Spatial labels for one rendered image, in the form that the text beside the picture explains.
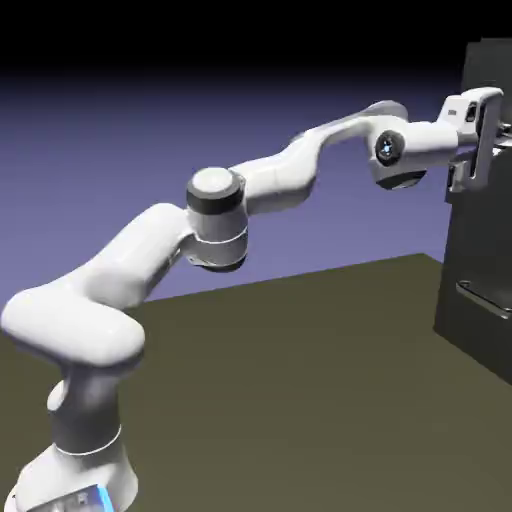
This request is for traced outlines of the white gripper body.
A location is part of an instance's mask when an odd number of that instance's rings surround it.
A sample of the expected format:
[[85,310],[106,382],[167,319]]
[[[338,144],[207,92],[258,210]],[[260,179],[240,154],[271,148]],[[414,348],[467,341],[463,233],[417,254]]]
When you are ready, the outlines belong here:
[[459,147],[465,148],[449,163],[448,190],[451,193],[479,191],[486,187],[503,96],[500,88],[479,87],[446,99],[446,121],[455,127]]

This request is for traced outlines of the dark cabinet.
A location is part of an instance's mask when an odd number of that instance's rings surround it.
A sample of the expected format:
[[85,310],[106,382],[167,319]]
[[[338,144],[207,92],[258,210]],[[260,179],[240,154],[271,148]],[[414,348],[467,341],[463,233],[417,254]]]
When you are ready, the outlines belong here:
[[512,147],[493,158],[485,189],[446,201],[434,331],[512,385]]

